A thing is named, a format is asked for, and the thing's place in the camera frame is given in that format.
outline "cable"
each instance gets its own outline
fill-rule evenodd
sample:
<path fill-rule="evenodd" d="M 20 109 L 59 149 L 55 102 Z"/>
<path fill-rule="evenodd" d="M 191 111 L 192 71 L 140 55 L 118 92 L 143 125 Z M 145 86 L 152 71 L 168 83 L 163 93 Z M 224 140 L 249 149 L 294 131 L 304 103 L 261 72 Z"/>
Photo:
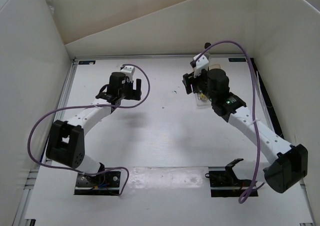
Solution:
<path fill-rule="evenodd" d="M 255 168 L 254 168 L 254 173 L 253 173 L 253 177 L 252 177 L 252 181 L 251 181 L 251 184 L 250 186 L 241 194 L 241 196 L 239 197 L 239 203 L 242 204 L 244 203 L 247 198 L 250 196 L 252 190 L 253 190 L 253 187 L 255 186 L 256 184 L 256 178 L 257 178 L 257 175 L 258 175 L 258 170 L 259 170 L 259 164 L 260 164 L 260 151 L 261 151 L 261 145 L 260 145 L 260 136 L 259 136 L 259 130 L 258 130 L 258 125 L 257 125 L 257 122 L 256 122 L 256 85 L 255 85 L 255 70 L 254 70 L 254 67 L 252 66 L 252 63 L 251 63 L 251 60 L 250 60 L 250 57 L 249 55 L 247 54 L 247 52 L 245 51 L 245 49 L 237 42 L 234 42 L 234 41 L 219 41 L 219 42 L 216 42 L 214 44 L 212 44 L 211 46 L 209 46 L 208 48 L 206 48 L 198 57 L 197 59 L 195 59 L 195 61 L 199 60 L 200 57 L 202 57 L 207 51 L 209 51 L 212 47 L 216 46 L 216 45 L 219 45 L 219 44 L 222 44 L 222 43 L 231 43 L 231 44 L 234 44 L 236 46 L 238 46 L 246 60 L 247 60 L 247 63 L 248 63 L 248 66 L 249 66 L 249 70 L 250 70 L 250 75 L 251 75 L 251 83 L 252 83 L 252 121 L 253 121 L 253 125 L 254 125 L 254 129 L 256 131 L 256 148 L 257 148 L 257 151 L 256 151 L 256 162 L 255 162 Z"/>
<path fill-rule="evenodd" d="M 37 128 L 37 126 L 48 116 L 50 116 L 51 114 L 54 114 L 56 112 L 59 112 L 59 111 L 63 111 L 63 110 L 69 110 L 69 109 L 79 109 L 79 108 L 93 108 L 93 107 L 113 107 L 113 108 L 125 108 L 125 109 L 130 109 L 130 108 L 135 108 L 139 105 L 141 105 L 149 96 L 150 94 L 150 80 L 148 78 L 148 76 L 146 75 L 146 73 L 139 67 L 139 66 L 136 66 L 134 64 L 124 64 L 124 66 L 133 66 L 133 67 L 136 67 L 138 68 L 142 73 L 143 75 L 145 76 L 146 78 L 146 81 L 147 81 L 147 84 L 148 84 L 148 91 L 146 93 L 146 96 L 137 104 L 133 105 L 133 106 L 115 106 L 115 105 L 111 105 L 111 104 L 97 104 L 97 105 L 87 105 L 87 106 L 72 106 L 72 107 L 62 107 L 62 108 L 58 108 L 58 109 L 55 109 L 55 110 L 52 110 L 50 112 L 48 112 L 47 114 L 45 114 L 44 116 L 42 116 L 36 123 L 35 125 L 32 127 L 31 129 L 31 132 L 29 134 L 29 138 L 28 138 L 28 141 L 27 141 L 27 151 L 28 151 L 28 155 L 29 157 L 31 158 L 31 160 L 37 164 L 39 164 L 40 166 L 43 166 L 43 167 L 48 167 L 48 168 L 55 168 L 55 169 L 64 169 L 64 170 L 69 170 L 69 171 L 74 171 L 74 172 L 77 172 L 77 173 L 82 173 L 82 174 L 85 174 L 85 175 L 89 175 L 89 176 L 94 176 L 94 175 L 99 175 L 99 174 L 103 174 L 103 173 L 106 173 L 106 172 L 109 172 L 109 171 L 112 171 L 112 170 L 117 170 L 117 169 L 124 169 L 126 172 L 127 172 L 127 178 L 124 182 L 124 185 L 122 187 L 122 190 L 121 192 L 119 193 L 119 195 L 122 194 L 123 192 L 123 189 L 128 181 L 128 178 L 129 178 L 129 171 L 127 168 L 125 167 L 113 167 L 113 168 L 109 168 L 109 169 L 106 169 L 104 171 L 101 171 L 101 172 L 97 172 L 97 173 L 84 173 L 84 172 L 81 172 L 79 170 L 76 170 L 76 169 L 73 169 L 73 168 L 69 168 L 69 167 L 60 167 L 60 166 L 52 166 L 52 165 L 47 165 L 47 164 L 44 164 L 44 163 L 41 163 L 39 162 L 37 159 L 35 159 L 35 157 L 32 155 L 31 153 L 31 139 L 32 139 L 32 135 L 35 131 L 35 129 Z"/>

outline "table surface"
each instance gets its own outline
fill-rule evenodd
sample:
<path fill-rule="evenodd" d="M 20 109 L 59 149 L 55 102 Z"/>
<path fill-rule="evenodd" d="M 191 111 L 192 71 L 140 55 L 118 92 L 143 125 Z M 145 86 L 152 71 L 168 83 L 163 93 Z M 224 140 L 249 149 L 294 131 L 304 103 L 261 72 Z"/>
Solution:
<path fill-rule="evenodd" d="M 106 167 L 126 166 L 128 185 L 121 197 L 73 195 L 76 173 L 41 167 L 26 218 L 39 225 L 299 225 L 311 222 L 303 191 L 297 184 L 284 194 L 267 185 L 259 197 L 238 204 L 237 198 L 211 198 L 208 167 L 235 158 L 255 160 L 256 147 L 237 129 L 196 105 L 187 95 L 182 75 L 191 72 L 189 58 L 109 59 L 78 65 L 68 106 L 88 105 L 111 72 L 123 63 L 141 66 L 150 78 L 149 98 L 134 109 L 116 111 L 85 137 L 86 154 Z M 230 90 L 252 107 L 248 66 L 212 58 L 230 79 Z M 141 72 L 142 96 L 147 83 Z M 136 101 L 123 101 L 134 105 Z M 267 123 L 262 104 L 256 114 Z M 66 111 L 68 119 L 79 110 Z"/>

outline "robotic arm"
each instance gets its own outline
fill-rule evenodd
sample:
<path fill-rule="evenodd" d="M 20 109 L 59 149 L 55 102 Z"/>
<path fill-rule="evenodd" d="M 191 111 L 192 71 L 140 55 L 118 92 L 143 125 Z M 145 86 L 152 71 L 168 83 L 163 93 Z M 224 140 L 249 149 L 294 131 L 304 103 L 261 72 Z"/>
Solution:
<path fill-rule="evenodd" d="M 124 66 L 120 72 L 113 72 L 109 84 L 104 85 L 92 105 L 105 104 L 119 106 L 122 99 L 141 99 L 141 79 L 136 80 L 136 89 L 133 89 L 133 66 Z M 46 157 L 85 173 L 97 173 L 105 166 L 93 160 L 85 153 L 85 135 L 103 118 L 112 114 L 115 107 L 86 108 L 67 121 L 55 121 L 50 129 Z M 100 184 L 104 175 L 85 175 L 94 185 Z"/>
<path fill-rule="evenodd" d="M 229 78 L 221 69 L 209 70 L 208 58 L 203 55 L 196 62 L 199 55 L 191 62 L 193 72 L 183 75 L 183 84 L 187 94 L 203 93 L 210 101 L 214 112 L 226 122 L 240 130 L 253 144 L 257 145 L 254 122 L 246 103 L 230 92 Z M 285 192 L 300 179 L 307 175 L 308 151 L 299 144 L 291 143 L 277 136 L 267 126 L 256 120 L 261 152 L 268 163 L 261 163 L 257 179 L 266 181 L 268 185 L 279 193 Z M 236 159 L 225 169 L 233 183 L 245 177 L 252 176 L 253 163 L 241 162 Z"/>

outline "purple cable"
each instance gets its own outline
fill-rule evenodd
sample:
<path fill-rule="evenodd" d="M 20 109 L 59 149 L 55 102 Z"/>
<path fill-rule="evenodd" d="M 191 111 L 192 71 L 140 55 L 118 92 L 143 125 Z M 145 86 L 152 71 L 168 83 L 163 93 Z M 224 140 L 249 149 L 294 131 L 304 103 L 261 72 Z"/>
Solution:
<path fill-rule="evenodd" d="M 43 167 L 48 167 L 48 168 L 55 168 L 55 169 L 64 169 L 64 170 L 69 170 L 69 171 L 74 171 L 74 172 L 77 172 L 77 173 L 83 173 L 85 175 L 90 175 L 90 176 L 94 176 L 94 175 L 99 175 L 99 174 L 103 174 L 103 173 L 106 173 L 106 172 L 109 172 L 109 171 L 112 171 L 112 170 L 117 170 L 117 169 L 124 169 L 126 172 L 127 172 L 127 177 L 126 177 L 126 180 L 123 184 L 123 187 L 122 187 L 122 190 L 121 192 L 119 193 L 119 196 L 122 194 L 123 192 L 123 189 L 125 187 L 125 185 L 127 184 L 127 181 L 129 179 L 129 171 L 127 168 L 125 167 L 113 167 L 113 168 L 109 168 L 109 169 L 106 169 L 104 171 L 101 171 L 101 172 L 98 172 L 98 173 L 84 173 L 84 172 L 81 172 L 79 170 L 76 170 L 76 169 L 73 169 L 73 168 L 69 168 L 69 167 L 60 167 L 60 166 L 51 166 L 51 165 L 47 165 L 47 164 L 44 164 L 44 163 L 41 163 L 40 161 L 36 160 L 35 157 L 32 155 L 31 153 L 31 138 L 32 138 L 32 135 L 35 131 L 35 129 L 37 128 L 37 126 L 48 116 L 50 116 L 51 114 L 54 114 L 55 112 L 59 112 L 59 111 L 63 111 L 63 110 L 68 110 L 68 109 L 78 109 L 78 108 L 92 108 L 92 107 L 114 107 L 114 108 L 135 108 L 139 105 L 141 105 L 141 103 L 143 103 L 149 96 L 149 93 L 150 93 L 150 80 L 148 78 L 148 76 L 146 75 L 146 73 L 138 66 L 136 65 L 133 65 L 133 64 L 123 64 L 124 66 L 133 66 L 133 67 L 136 67 L 138 68 L 142 73 L 143 75 L 145 76 L 146 78 L 146 81 L 148 83 L 148 91 L 146 93 L 146 96 L 137 104 L 133 105 L 133 106 L 115 106 L 115 105 L 111 105 L 111 104 L 97 104 L 97 105 L 88 105 L 88 106 L 73 106 L 73 107 L 63 107 L 63 108 L 58 108 L 58 109 L 55 109 L 55 110 L 52 110 L 50 112 L 48 112 L 47 114 L 45 114 L 44 116 L 42 116 L 36 123 L 35 125 L 33 126 L 33 128 L 31 129 L 31 132 L 29 134 L 29 138 L 28 138 L 28 142 L 27 142 L 27 151 L 28 151 L 28 155 L 29 157 L 31 158 L 31 160 L 37 164 L 39 164 L 40 166 L 43 166 Z"/>
<path fill-rule="evenodd" d="M 250 70 L 250 75 L 251 75 L 251 83 L 252 83 L 252 120 L 253 120 L 253 125 L 254 125 L 254 129 L 256 131 L 256 162 L 255 162 L 255 168 L 254 168 L 254 173 L 253 173 L 253 177 L 252 177 L 252 181 L 250 186 L 240 195 L 239 197 L 239 203 L 242 204 L 244 203 L 247 198 L 250 196 L 253 187 L 256 184 L 256 178 L 257 178 L 257 174 L 258 174 L 258 170 L 259 170 L 259 164 L 260 164 L 260 151 L 261 151 L 261 145 L 260 145 L 260 136 L 259 136 L 259 130 L 258 130 L 258 125 L 256 122 L 256 86 L 255 86 L 255 70 L 254 67 L 252 66 L 250 57 L 248 56 L 247 52 L 245 51 L 245 49 L 237 42 L 234 41 L 219 41 L 216 42 L 214 44 L 212 44 L 211 46 L 209 46 L 208 48 L 206 48 L 198 57 L 195 61 L 199 60 L 200 57 L 202 57 L 204 55 L 204 53 L 206 53 L 208 50 L 210 50 L 212 47 L 222 44 L 222 43 L 231 43 L 234 44 L 236 46 L 238 46 L 242 52 L 244 53 L 244 56 L 247 60 L 248 66 L 249 66 L 249 70 Z"/>

